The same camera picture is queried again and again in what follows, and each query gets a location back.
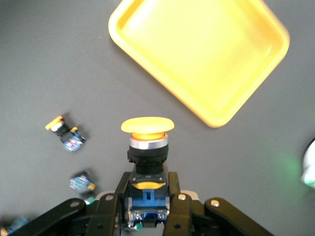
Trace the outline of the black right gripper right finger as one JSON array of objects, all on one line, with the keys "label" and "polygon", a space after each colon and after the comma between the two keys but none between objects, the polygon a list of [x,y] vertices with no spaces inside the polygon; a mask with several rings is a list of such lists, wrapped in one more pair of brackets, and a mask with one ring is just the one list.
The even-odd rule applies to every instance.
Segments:
[{"label": "black right gripper right finger", "polygon": [[164,224],[165,236],[271,236],[237,207],[223,198],[205,203],[182,193],[176,172],[169,172],[170,213]]}]

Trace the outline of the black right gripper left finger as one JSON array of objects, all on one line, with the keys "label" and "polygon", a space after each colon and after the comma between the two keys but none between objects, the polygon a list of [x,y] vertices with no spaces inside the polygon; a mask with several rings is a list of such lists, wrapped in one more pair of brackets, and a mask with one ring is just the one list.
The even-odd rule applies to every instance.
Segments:
[{"label": "black right gripper left finger", "polygon": [[101,194],[92,204],[68,199],[16,229],[11,236],[119,236],[123,224],[123,196],[130,173],[125,172],[113,193]]}]

